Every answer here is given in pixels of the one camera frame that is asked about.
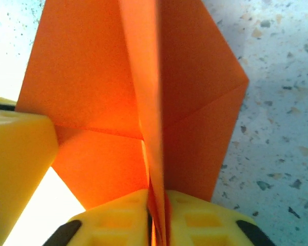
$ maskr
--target yellow plastic object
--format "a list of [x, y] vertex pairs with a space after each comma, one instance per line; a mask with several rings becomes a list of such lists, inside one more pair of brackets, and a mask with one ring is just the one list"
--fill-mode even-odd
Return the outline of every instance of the yellow plastic object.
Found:
[[177, 191], [167, 195], [172, 206], [170, 246], [253, 246], [236, 224], [255, 224], [251, 218]]
[[0, 97], [0, 104], [16, 105], [15, 101]]
[[68, 246], [148, 246], [147, 194], [139, 190], [74, 216], [70, 221], [82, 226]]
[[46, 116], [0, 110], [0, 245], [58, 150]]

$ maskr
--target crease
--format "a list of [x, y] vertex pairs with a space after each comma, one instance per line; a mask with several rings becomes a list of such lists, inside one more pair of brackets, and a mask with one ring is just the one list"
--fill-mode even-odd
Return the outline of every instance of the crease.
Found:
[[244, 82], [244, 83], [242, 83], [242, 84], [240, 84], [240, 85], [238, 85], [238, 86], [236, 86], [234, 88], [232, 88], [231, 90], [227, 91], [226, 93], [223, 93], [221, 96], [218, 96], [217, 98], [213, 99], [212, 101], [207, 102], [205, 105], [199, 107], [198, 109], [195, 109], [193, 112], [191, 112], [191, 113], [187, 114], [186, 116], [178, 119], [176, 122], [172, 123], [171, 125], [166, 126], [165, 128], [162, 129], [162, 132], [168, 131], [170, 128], [174, 127], [177, 123], [179, 123], [179, 122], [181, 122], [183, 120], [186, 120], [187, 118], [189, 118], [189, 117], [193, 116], [194, 114], [196, 114], [197, 112], [201, 111], [203, 108], [205, 108], [209, 104], [213, 103], [214, 101], [217, 101], [217, 100], [221, 99], [225, 95], [230, 94], [231, 92], [233, 92], [233, 91], [235, 91], [235, 90], [237, 90], [240, 87], [245, 86], [245, 85], [248, 85], [248, 81]]
[[135, 136], [130, 136], [128, 134], [119, 134], [116, 133], [113, 130], [106, 130], [106, 129], [97, 129], [97, 128], [83, 128], [83, 127], [76, 127], [76, 126], [61, 126], [58, 124], [54, 124], [56, 127], [63, 127], [63, 128], [70, 128], [73, 130], [79, 130], [79, 131], [88, 131], [88, 132], [96, 132], [96, 133], [102, 133], [102, 134], [107, 134], [107, 135], [111, 135], [111, 136], [117, 136], [117, 137], [127, 137], [130, 139], [136, 139], [136, 140], [144, 140], [142, 137], [135, 137]]

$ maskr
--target black rubber tip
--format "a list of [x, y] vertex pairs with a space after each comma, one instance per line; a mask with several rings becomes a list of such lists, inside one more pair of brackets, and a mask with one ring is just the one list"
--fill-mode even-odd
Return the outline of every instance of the black rubber tip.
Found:
[[254, 246], [276, 246], [267, 235], [256, 225], [244, 220], [236, 221], [238, 227], [248, 237]]
[[43, 246], [67, 246], [81, 226], [82, 222], [80, 220], [73, 220], [61, 225]]
[[0, 110], [15, 111], [15, 106], [8, 104], [0, 104]]

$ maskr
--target terrazzo surface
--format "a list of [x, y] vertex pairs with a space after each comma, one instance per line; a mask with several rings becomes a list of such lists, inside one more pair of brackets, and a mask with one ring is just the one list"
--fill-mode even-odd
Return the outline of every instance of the terrazzo surface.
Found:
[[[308, 246], [308, 0], [204, 3], [250, 79], [213, 202]], [[2, 97], [18, 98], [43, 5], [0, 0]]]

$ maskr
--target orange paper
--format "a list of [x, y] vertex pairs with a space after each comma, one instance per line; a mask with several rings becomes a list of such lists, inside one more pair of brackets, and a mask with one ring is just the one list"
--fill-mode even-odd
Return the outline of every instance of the orange paper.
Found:
[[56, 125], [54, 169], [90, 209], [149, 188], [209, 201], [248, 80], [200, 0], [47, 0], [16, 110]]

